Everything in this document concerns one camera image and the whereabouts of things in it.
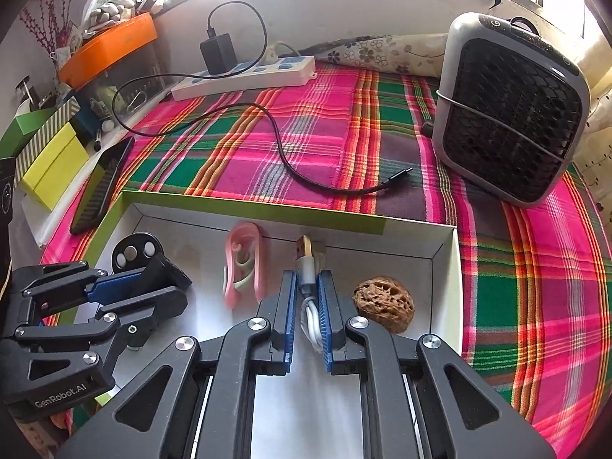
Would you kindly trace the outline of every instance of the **black mesh grille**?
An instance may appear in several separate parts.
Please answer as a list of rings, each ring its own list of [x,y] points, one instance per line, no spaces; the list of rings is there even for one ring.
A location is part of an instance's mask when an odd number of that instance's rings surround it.
[[[580,97],[570,85],[484,39],[464,45],[453,99],[559,157],[567,153],[582,117]],[[443,145],[453,162],[527,203],[546,193],[561,165],[512,131],[454,105]]]

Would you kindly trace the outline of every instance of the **walnut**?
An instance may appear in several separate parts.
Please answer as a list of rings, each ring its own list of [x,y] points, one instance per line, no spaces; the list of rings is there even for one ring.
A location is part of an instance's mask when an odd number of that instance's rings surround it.
[[[353,294],[361,316],[384,326],[390,333],[406,331],[414,317],[414,301],[404,286],[385,276],[361,283]]]

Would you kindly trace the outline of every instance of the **pink clip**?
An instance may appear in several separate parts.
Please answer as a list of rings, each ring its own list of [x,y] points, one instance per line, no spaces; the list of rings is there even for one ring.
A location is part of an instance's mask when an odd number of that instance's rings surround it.
[[[264,261],[259,229],[253,223],[240,223],[229,232],[225,242],[225,305],[234,309],[240,301],[239,289],[253,280],[255,298],[265,297]]]

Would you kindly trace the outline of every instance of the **orange lid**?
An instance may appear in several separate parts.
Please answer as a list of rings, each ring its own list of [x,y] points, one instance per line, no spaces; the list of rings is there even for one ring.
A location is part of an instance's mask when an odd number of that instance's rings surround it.
[[[85,86],[115,62],[157,39],[151,14],[142,14],[117,24],[80,48],[57,77],[75,90]]]

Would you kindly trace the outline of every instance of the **white power strip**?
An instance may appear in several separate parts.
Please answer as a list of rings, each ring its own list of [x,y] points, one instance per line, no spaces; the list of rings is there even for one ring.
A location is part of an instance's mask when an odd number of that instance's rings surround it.
[[[238,71],[250,62],[239,63],[232,71]],[[207,71],[195,76],[210,76]],[[284,86],[303,86],[316,78],[314,57],[287,57],[278,59],[270,65],[258,65],[248,71],[230,78],[206,79],[185,78],[172,88],[175,100],[185,100],[228,91],[256,90],[260,88],[280,88]]]

